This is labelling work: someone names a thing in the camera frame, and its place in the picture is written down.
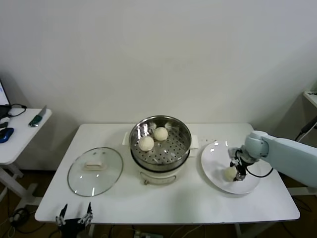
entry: knife handle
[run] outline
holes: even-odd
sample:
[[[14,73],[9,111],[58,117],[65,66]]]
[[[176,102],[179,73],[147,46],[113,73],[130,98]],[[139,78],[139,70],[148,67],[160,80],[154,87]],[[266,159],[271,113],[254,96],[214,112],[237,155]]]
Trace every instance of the knife handle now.
[[[42,117],[39,115],[36,115],[29,123],[30,127],[36,127],[39,126],[39,122],[42,120]]]

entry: white plate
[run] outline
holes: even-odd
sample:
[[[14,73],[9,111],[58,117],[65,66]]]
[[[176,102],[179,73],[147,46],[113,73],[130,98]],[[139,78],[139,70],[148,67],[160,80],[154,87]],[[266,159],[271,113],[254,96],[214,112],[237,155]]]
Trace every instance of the white plate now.
[[[207,145],[202,153],[202,166],[206,176],[211,182],[222,190],[235,194],[246,194],[251,192],[260,182],[260,178],[247,173],[243,181],[228,182],[223,170],[230,166],[228,145],[224,141],[216,141]],[[261,175],[257,163],[248,166],[250,172]]]

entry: metal rim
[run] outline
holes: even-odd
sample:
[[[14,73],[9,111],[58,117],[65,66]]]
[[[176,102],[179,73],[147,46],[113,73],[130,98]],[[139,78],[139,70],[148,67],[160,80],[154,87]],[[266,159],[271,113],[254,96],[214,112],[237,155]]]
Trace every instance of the metal rim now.
[[[96,195],[94,195],[94,196],[85,196],[85,195],[77,194],[77,193],[75,193],[75,192],[73,191],[73,189],[70,187],[69,180],[68,180],[69,172],[70,172],[71,168],[73,167],[74,163],[75,163],[81,156],[83,156],[84,154],[88,153],[89,151],[92,151],[92,150],[95,150],[95,149],[110,149],[110,150],[113,150],[115,153],[117,153],[117,154],[119,155],[120,159],[121,159],[121,162],[122,162],[121,171],[120,171],[120,173],[119,173],[118,178],[114,181],[113,185],[111,185],[111,186],[110,186],[108,189],[106,189],[105,191],[103,191],[103,192],[101,192],[101,193],[98,193],[98,194],[96,194]],[[84,152],[83,154],[81,154],[80,156],[78,156],[78,157],[76,158],[76,160],[71,164],[71,166],[70,166],[70,168],[69,168],[69,170],[68,170],[68,173],[67,173],[67,184],[68,184],[68,187],[69,187],[69,189],[70,189],[73,193],[75,193],[75,194],[78,195],[78,196],[81,196],[81,197],[96,197],[96,196],[98,196],[98,195],[100,195],[100,194],[103,194],[104,192],[107,192],[109,189],[111,189],[111,188],[117,183],[117,181],[118,181],[119,178],[121,177],[121,174],[122,174],[122,171],[123,171],[123,166],[124,166],[124,163],[123,163],[123,158],[122,158],[122,156],[120,155],[120,153],[119,153],[118,151],[116,151],[116,150],[113,149],[113,148],[110,148],[110,147],[96,147],[96,148],[87,150],[86,152]]]
[[[152,173],[157,173],[157,174],[168,173],[168,172],[171,172],[171,171],[173,171],[173,170],[178,169],[179,167],[181,167],[181,166],[187,161],[187,159],[188,159],[188,157],[189,157],[189,152],[188,152],[188,154],[187,154],[186,158],[184,159],[184,161],[183,161],[181,164],[179,164],[178,166],[176,166],[175,168],[170,169],[170,170],[166,170],[166,171],[155,171],[155,170],[151,170],[151,169],[149,169],[149,168],[145,168],[143,165],[141,165],[140,162],[138,162],[138,161],[134,158],[132,151],[130,151],[130,152],[131,152],[131,156],[132,156],[133,160],[135,161],[135,163],[136,163],[138,166],[140,166],[140,167],[141,167],[142,169],[144,169],[144,170],[147,170],[147,171],[152,172]]]

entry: electrical cord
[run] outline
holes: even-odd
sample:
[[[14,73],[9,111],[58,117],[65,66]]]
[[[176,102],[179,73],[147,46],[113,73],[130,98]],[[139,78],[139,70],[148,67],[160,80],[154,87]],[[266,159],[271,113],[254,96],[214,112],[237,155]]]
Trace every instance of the electrical cord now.
[[[242,150],[236,150],[234,157],[235,157],[235,159],[240,160],[240,158],[238,157],[238,154],[237,154],[238,152],[242,153]],[[265,178],[273,172],[273,168],[272,168],[266,175],[260,176],[260,175],[255,175],[252,172],[250,172],[247,166],[245,167],[245,169],[249,174],[251,174],[252,176],[257,177],[257,178]]]
[[[15,235],[15,227],[10,227],[9,231],[8,231],[8,238],[13,238],[14,235]]]
[[[110,230],[109,230],[109,234],[108,234],[108,237],[111,238],[112,237],[112,229],[113,229],[114,225],[112,225],[110,227]]]
[[[307,211],[307,212],[313,212],[312,209],[310,208],[310,206],[309,206],[306,202],[304,202],[304,201],[302,201],[301,199],[296,198],[296,197],[293,197],[293,199],[296,200],[296,201],[301,202],[302,204],[304,204],[304,205],[306,206],[306,208],[304,208],[304,207],[302,207],[302,206],[297,206],[297,204],[296,204],[296,206],[297,206],[298,208],[301,208],[301,209],[303,209],[303,210],[305,210],[305,211]]]
[[[17,115],[12,115],[12,114],[8,113],[8,116],[9,116],[10,118],[17,117],[17,116],[21,115],[22,113],[25,113],[25,111],[26,111],[26,109],[27,109],[27,106],[22,105],[22,104],[19,104],[19,103],[12,104],[11,107],[12,107],[12,106],[15,106],[15,105],[19,105],[19,106],[20,106],[21,108],[23,108],[24,110],[23,110],[21,113],[18,113]]]
[[[255,174],[251,173],[251,172],[249,171],[248,167],[246,167],[246,171],[247,171],[249,174],[251,174],[252,176],[254,176],[254,177],[257,177],[257,178],[265,178],[265,177],[269,176],[269,175],[273,172],[273,168],[272,168],[266,175],[263,175],[263,176],[259,176],[259,175],[255,175]]]
[[[15,233],[15,231],[17,231],[21,234],[31,234],[31,233],[37,232],[39,229],[41,229],[45,225],[45,223],[43,223],[39,227],[37,227],[36,229],[34,229],[32,231],[21,231],[18,227],[24,225],[29,220],[30,212],[26,208],[20,208],[20,209],[15,210],[13,212],[13,214],[10,215],[9,207],[10,207],[10,190],[8,189],[8,191],[7,191],[7,214],[8,214],[8,219],[9,219],[10,224],[11,224],[11,228],[12,227],[14,228],[14,233]]]
[[[52,238],[53,235],[56,234],[56,233],[58,233],[58,232],[59,232],[59,229],[57,229],[57,230],[51,232],[50,235],[49,235],[49,238]]]
[[[292,237],[292,238],[296,238],[296,236],[294,236],[289,229],[285,226],[284,222],[282,222],[282,226],[284,227],[284,229],[286,230],[286,232]]]
[[[184,226],[181,226],[181,227],[177,228],[176,230],[174,230],[173,233],[170,235],[169,238],[172,238],[173,235],[175,235],[175,233],[178,232],[178,231],[179,231],[180,229],[182,229],[183,227],[184,227]]]
[[[302,134],[304,134],[302,131],[301,132],[299,132],[299,134],[296,136],[296,138],[295,138],[295,141],[297,141],[298,140],[298,138],[302,135]]]
[[[317,125],[317,122],[309,129],[309,131],[307,131],[299,140],[298,142],[300,142],[306,135],[308,135],[309,132],[312,131],[312,129]]]
[[[197,226],[197,227],[195,227],[195,228],[193,228],[193,229],[191,229],[190,231],[188,231],[185,235],[183,235],[182,236],[182,238],[185,238],[189,233],[191,233],[191,232],[193,232],[194,230],[197,230],[199,227],[201,227],[202,225],[200,225],[200,226]]]

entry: white wall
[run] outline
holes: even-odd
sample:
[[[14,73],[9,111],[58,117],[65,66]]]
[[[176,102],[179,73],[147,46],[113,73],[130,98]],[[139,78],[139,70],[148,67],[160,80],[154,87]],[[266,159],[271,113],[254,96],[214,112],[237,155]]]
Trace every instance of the white wall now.
[[[54,113],[19,164],[56,168],[81,123],[156,114],[292,137],[311,116],[299,96],[317,77],[316,9],[315,0],[2,0],[8,93]]]

